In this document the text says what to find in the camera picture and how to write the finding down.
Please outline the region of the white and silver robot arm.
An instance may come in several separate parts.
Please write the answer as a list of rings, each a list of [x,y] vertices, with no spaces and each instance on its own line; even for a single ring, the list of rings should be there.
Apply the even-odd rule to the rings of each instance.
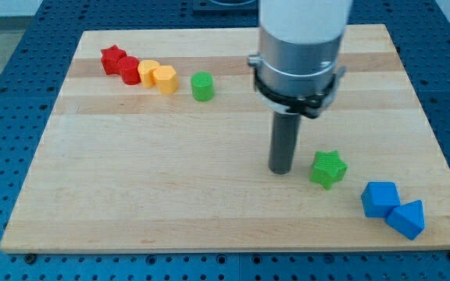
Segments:
[[[334,101],[345,68],[338,52],[352,0],[261,0],[258,52],[248,57],[262,100],[315,119]]]

